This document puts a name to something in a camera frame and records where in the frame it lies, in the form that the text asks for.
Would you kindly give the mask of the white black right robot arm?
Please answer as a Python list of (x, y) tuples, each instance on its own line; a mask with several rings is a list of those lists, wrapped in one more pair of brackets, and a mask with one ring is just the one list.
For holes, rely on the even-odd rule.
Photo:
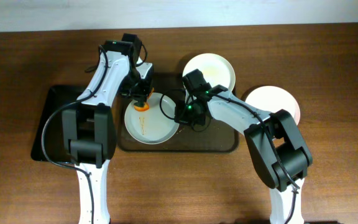
[(242, 133), (254, 169), (270, 189), (270, 222), (304, 223), (301, 192), (313, 159), (291, 114), (255, 108), (221, 85), (186, 85), (184, 91), (187, 96), (176, 119), (193, 126), (208, 113)]

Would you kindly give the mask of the orange green scrub sponge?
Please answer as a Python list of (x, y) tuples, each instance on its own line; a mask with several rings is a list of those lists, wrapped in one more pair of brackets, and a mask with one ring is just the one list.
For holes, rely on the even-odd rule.
[(154, 88), (152, 88), (150, 93), (147, 95), (147, 99), (146, 99), (145, 102), (143, 102), (143, 103), (141, 103), (141, 102), (134, 103), (134, 109), (136, 111), (140, 111), (140, 112), (149, 110), (150, 106), (149, 106), (147, 100), (152, 96), (153, 92), (154, 92)]

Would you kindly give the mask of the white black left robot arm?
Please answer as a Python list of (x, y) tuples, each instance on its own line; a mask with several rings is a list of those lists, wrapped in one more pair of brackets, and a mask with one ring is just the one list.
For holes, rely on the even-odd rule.
[(112, 105), (117, 96), (144, 109), (153, 93), (153, 65), (140, 59), (135, 34), (99, 47), (96, 71), (74, 105), (62, 111), (63, 145), (80, 185), (80, 223), (110, 223), (107, 172), (117, 144)]

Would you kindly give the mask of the cream white plate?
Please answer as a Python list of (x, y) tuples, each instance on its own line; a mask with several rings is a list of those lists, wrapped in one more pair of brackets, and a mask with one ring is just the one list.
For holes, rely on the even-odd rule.
[(233, 91), (236, 83), (235, 71), (224, 57), (212, 53), (199, 54), (185, 65), (182, 76), (196, 69), (201, 71), (206, 82), (212, 87), (221, 85)]

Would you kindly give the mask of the pale blue plate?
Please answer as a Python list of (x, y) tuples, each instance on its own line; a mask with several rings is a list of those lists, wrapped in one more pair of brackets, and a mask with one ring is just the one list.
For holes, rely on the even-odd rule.
[(144, 144), (160, 144), (169, 140), (178, 130), (179, 124), (167, 118), (160, 109), (161, 93), (153, 93), (147, 100), (147, 111), (136, 111), (132, 100), (124, 114), (128, 133)]

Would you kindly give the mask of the pink plate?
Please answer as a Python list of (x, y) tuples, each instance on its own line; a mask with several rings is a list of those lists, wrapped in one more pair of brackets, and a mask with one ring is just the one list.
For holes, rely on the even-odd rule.
[(283, 88), (277, 86), (258, 87), (247, 95), (245, 102), (255, 108), (273, 113), (286, 110), (291, 114), (296, 125), (300, 122), (300, 106), (295, 97)]

